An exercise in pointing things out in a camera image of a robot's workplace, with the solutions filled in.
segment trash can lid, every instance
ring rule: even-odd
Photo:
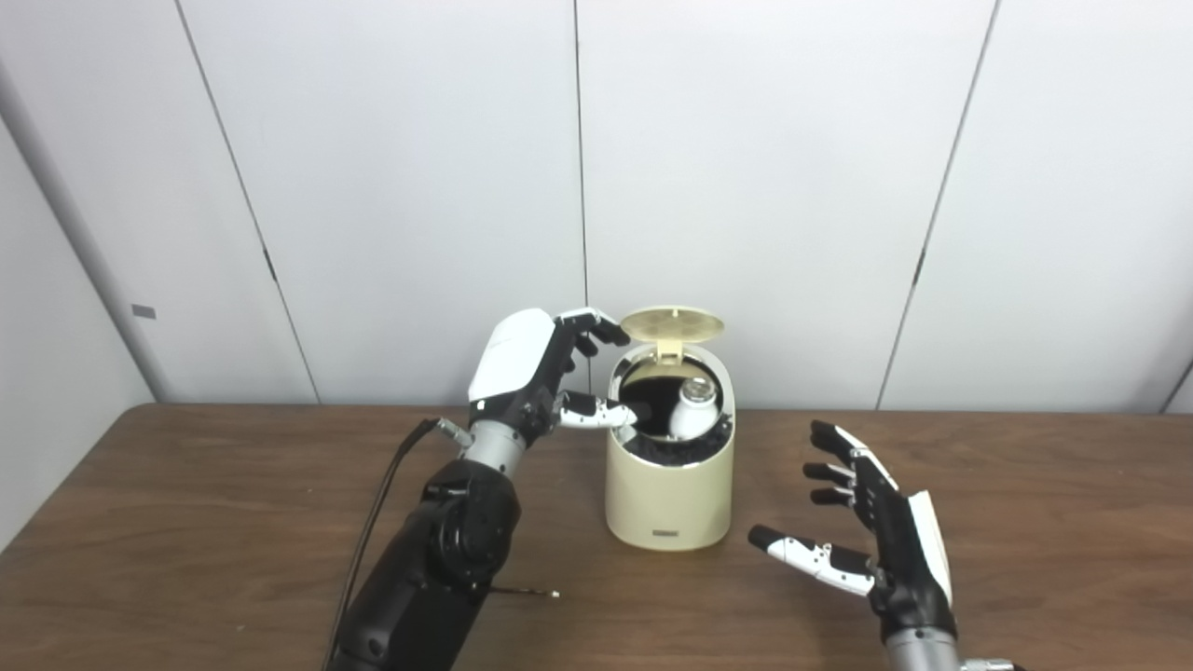
[[[703,343],[719,336],[725,322],[699,308],[656,306],[625,315],[622,328],[643,343]]]

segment open lid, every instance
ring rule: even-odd
[[[684,343],[703,343],[721,334],[725,322],[707,310],[657,306],[630,313],[622,328],[635,340],[655,343],[659,363],[684,361]]]

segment wooden table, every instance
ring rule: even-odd
[[[315,671],[377,479],[439,412],[130,411],[0,555],[0,667]],[[490,597],[456,669],[884,669],[864,599],[746,542],[764,522],[867,546],[848,511],[808,503],[814,417],[879,450],[905,490],[932,490],[965,654],[1032,671],[1193,665],[1193,418],[743,412],[733,529],[693,553],[608,533],[602,436],[537,444],[499,584],[563,598]],[[452,455],[438,436],[415,448],[375,550]]]

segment black robotic arm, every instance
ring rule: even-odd
[[[583,308],[551,319],[523,310],[494,330],[469,388],[469,427],[427,420],[401,450],[439,427],[462,447],[424,486],[335,630],[333,671],[446,671],[509,555],[521,515],[511,480],[523,454],[556,425],[612,427],[626,406],[561,392],[571,357],[596,353],[589,336],[629,344],[620,326]]]

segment robot finger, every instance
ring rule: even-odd
[[[812,420],[811,443],[817,449],[841,460],[841,463],[853,464],[853,444],[845,439],[835,425],[818,419]]]
[[[811,442],[812,445],[834,455],[853,470],[859,470],[859,461],[869,461],[892,490],[898,490],[898,484],[886,472],[883,462],[878,461],[874,453],[845,429],[827,421],[812,420]]]
[[[629,405],[580,392],[567,392],[560,410],[560,425],[565,429],[614,429],[630,426],[639,419],[642,418]]]
[[[613,321],[599,321],[588,332],[606,345],[624,347],[630,344],[630,334],[622,330],[622,326]]]
[[[599,351],[596,349],[596,343],[589,340],[587,336],[576,336],[576,349],[580,350],[581,355],[585,355],[588,358],[596,356],[596,352]]]
[[[811,500],[816,505],[843,505],[853,507],[853,491],[845,487],[828,487],[824,490],[812,490]]]
[[[630,344],[630,336],[622,330],[616,319],[593,308],[580,308],[565,312],[555,318],[556,324],[573,328],[576,333],[591,333],[605,344],[624,347]]]
[[[804,476],[811,480],[827,480],[839,487],[852,490],[857,474],[832,463],[805,463]]]
[[[865,596],[874,586],[870,555],[811,538],[787,536],[761,524],[749,530],[749,542],[779,561],[839,590]]]

